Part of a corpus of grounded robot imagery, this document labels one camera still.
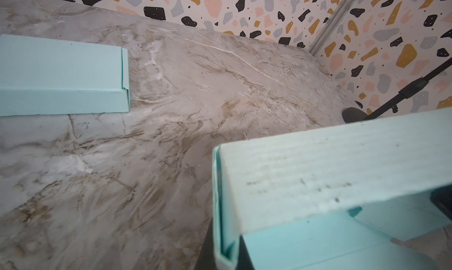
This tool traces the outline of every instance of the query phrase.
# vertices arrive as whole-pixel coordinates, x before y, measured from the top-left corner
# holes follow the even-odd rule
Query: open cardboard box
[[[437,269],[391,240],[451,224],[429,200],[452,183],[451,127],[448,108],[216,147],[218,269],[240,245],[256,270]]]
[[[127,49],[0,34],[0,116],[128,112]]]

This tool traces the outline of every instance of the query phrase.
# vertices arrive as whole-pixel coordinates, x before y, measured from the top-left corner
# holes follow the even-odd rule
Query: patterned backdrop
[[[368,113],[452,54],[452,0],[357,0],[317,56]],[[452,106],[452,67],[384,116]]]
[[[139,16],[305,47],[340,0],[66,0]]]

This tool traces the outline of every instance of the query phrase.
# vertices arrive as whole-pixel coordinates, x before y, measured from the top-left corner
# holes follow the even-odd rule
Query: marble floor
[[[0,269],[192,269],[216,145],[356,106],[301,48],[61,0],[0,0],[0,33],[127,48],[132,106],[0,118]]]

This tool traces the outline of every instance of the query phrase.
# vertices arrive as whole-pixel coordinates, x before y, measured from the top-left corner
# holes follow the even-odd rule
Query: black object
[[[384,103],[380,108],[376,109],[370,115],[367,115],[365,112],[359,110],[358,108],[349,107],[342,111],[342,118],[346,123],[354,123],[359,121],[376,119],[381,114],[385,113],[387,110],[393,108],[402,100],[411,98],[416,93],[420,92],[433,77],[439,75],[439,73],[449,68],[451,65],[452,58],[449,58],[449,60],[445,61],[438,68],[428,73],[425,77],[421,77],[415,81],[410,82],[407,86],[405,86],[399,91],[398,95],[394,96],[387,103]]]
[[[452,220],[452,185],[433,191],[430,200],[444,215]]]
[[[240,236],[239,243],[239,261],[236,270],[254,270],[251,263],[250,255],[246,249],[245,241]],[[201,252],[196,261],[194,270],[217,270],[215,266],[215,257],[213,256],[213,222],[210,220],[209,228],[207,229],[204,243],[202,244]]]

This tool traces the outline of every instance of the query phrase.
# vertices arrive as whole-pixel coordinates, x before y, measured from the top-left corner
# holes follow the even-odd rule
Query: black round base
[[[342,118],[346,124],[362,121],[367,116],[367,113],[354,107],[348,107],[342,111]]]

